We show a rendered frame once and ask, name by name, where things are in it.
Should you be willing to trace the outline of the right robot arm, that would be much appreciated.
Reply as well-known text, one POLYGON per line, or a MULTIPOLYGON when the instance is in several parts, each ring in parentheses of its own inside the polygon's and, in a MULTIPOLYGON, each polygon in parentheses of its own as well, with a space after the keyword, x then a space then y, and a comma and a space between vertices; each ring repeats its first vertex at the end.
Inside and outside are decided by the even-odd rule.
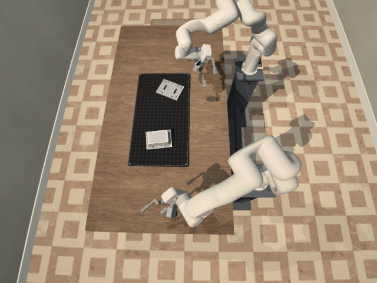
POLYGON ((197 31, 214 34, 239 17, 241 22, 252 30, 249 52, 241 69, 247 75, 256 74, 258 69, 263 69, 260 67, 261 64, 258 64, 262 54, 265 57, 271 56, 277 46, 277 35, 267 26, 266 13, 257 12, 251 0, 217 0, 216 7, 218 11, 207 18, 191 20, 177 30, 176 59, 198 61, 193 67, 193 70, 197 72, 202 66, 200 48, 193 47, 190 35, 197 31))

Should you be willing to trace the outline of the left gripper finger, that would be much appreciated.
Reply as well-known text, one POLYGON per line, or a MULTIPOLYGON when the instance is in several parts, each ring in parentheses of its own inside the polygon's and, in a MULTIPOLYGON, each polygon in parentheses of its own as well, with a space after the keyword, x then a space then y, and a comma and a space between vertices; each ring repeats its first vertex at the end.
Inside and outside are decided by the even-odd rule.
POLYGON ((160 201, 158 199, 154 199, 152 200, 149 204, 146 204, 142 209, 141 209, 141 212, 145 212, 153 203, 156 203, 156 205, 161 205, 162 203, 163 204, 166 204, 164 203, 163 199, 160 199, 160 201))
POLYGON ((163 215, 167 212, 167 207, 165 207, 163 210, 160 211, 160 213, 163 215))

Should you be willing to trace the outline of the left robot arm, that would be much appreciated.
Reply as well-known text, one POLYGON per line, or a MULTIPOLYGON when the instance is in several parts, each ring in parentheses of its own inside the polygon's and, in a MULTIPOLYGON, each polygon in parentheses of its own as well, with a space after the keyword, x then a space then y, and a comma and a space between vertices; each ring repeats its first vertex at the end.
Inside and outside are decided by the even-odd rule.
POLYGON ((177 207, 190 227, 199 225, 216 207, 234 202, 253 190, 264 190, 268 184, 275 195, 298 188, 296 175, 302 168, 300 159, 292 152, 283 151, 273 136, 245 146, 228 159, 233 175, 224 181, 196 194, 180 196, 166 217, 176 218, 177 207), (257 153, 263 162, 259 169, 252 158, 257 153))

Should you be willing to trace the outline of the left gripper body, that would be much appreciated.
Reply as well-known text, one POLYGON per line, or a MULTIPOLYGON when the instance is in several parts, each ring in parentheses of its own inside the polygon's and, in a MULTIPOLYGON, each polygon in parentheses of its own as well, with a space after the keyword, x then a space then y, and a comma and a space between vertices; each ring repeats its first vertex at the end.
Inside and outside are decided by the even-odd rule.
POLYGON ((189 193, 185 190, 181 190, 181 189, 178 189, 178 188, 175 188, 175 187, 171 187, 167 191, 165 191, 161 195, 161 197, 162 197, 164 203, 173 204, 173 203, 176 202, 176 200, 180 196, 183 196, 185 194, 189 194, 189 193))

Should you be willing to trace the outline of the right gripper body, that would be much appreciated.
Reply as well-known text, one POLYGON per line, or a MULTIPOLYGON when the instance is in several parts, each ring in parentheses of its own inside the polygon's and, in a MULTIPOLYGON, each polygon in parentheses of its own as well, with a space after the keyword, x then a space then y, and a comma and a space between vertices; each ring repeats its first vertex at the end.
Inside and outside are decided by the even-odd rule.
MULTIPOLYGON (((207 61, 205 61, 205 58, 207 56, 211 57, 211 46, 210 46, 210 44, 203 44, 203 46, 200 48, 200 57, 201 57, 200 61, 202 63, 201 67, 204 67, 204 65, 206 64, 207 61)), ((197 63, 198 63, 198 61, 195 61, 195 65, 197 63)))

